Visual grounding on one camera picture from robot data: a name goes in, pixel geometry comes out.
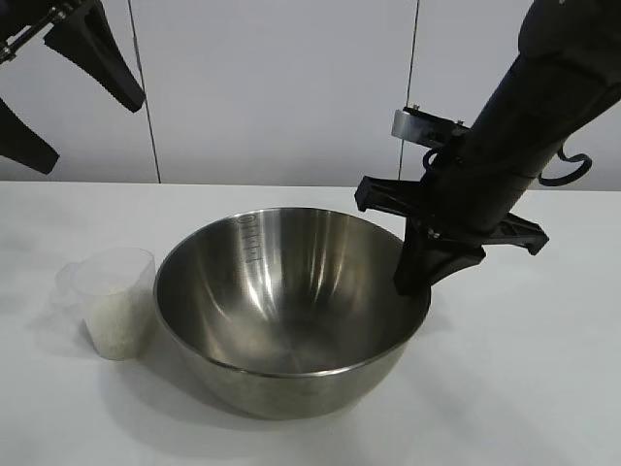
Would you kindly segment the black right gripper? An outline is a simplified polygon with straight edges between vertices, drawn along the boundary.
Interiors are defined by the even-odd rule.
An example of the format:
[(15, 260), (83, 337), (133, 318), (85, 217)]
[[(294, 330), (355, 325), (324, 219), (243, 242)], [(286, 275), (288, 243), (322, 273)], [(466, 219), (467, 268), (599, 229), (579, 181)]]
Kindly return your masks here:
[(548, 148), (498, 152), (476, 162), (434, 149), (423, 162), (418, 182), (364, 177), (354, 194), (359, 211), (406, 220), (393, 278), (400, 295), (421, 294), (479, 265), (484, 245), (518, 246), (535, 255), (548, 242), (540, 226), (511, 212), (549, 162)]

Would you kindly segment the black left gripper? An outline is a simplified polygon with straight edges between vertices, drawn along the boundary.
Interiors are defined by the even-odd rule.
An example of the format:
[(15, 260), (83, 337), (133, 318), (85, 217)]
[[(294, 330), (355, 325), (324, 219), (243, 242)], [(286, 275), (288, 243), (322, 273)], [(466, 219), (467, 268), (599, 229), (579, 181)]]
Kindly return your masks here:
[[(101, 1), (16, 0), (1, 2), (1, 62), (45, 27), (45, 45), (77, 65), (123, 107), (138, 112), (145, 93), (114, 39)], [(1, 101), (1, 155), (41, 174), (49, 174), (58, 153)]]

